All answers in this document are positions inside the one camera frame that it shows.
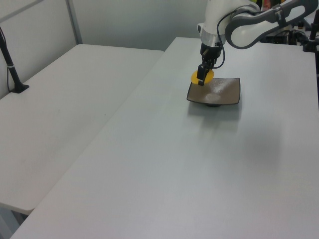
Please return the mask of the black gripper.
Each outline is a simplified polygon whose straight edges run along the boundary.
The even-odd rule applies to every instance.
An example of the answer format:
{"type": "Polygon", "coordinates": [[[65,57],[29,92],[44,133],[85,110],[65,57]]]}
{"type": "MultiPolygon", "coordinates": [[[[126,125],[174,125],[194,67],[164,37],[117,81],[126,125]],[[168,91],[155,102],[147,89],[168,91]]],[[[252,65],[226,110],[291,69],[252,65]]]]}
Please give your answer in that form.
{"type": "Polygon", "coordinates": [[[220,45],[210,47],[204,43],[201,44],[200,55],[202,63],[197,69],[197,79],[200,86],[204,86],[207,74],[210,69],[213,70],[215,68],[217,59],[220,57],[221,52],[222,47],[220,45]]]}

